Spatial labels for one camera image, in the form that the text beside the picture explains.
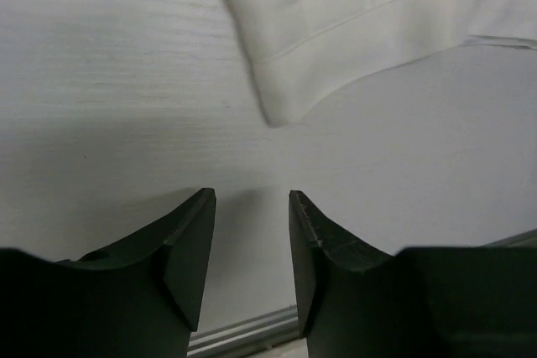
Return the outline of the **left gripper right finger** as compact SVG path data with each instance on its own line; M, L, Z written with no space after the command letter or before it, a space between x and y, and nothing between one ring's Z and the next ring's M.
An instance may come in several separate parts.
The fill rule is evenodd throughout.
M533 357L536 234L382 252L289 194L300 335L311 357Z

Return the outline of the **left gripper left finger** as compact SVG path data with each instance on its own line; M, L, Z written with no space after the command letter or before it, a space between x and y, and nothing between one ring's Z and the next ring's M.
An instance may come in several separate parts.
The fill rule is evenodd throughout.
M77 261L1 251L4 357L183 357L197 330L215 225L204 188Z

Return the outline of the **white pleated skirt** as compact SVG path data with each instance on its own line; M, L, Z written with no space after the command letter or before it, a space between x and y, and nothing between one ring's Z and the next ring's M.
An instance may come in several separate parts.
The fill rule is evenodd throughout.
M447 49L536 46L536 0L226 2L273 127L353 81Z

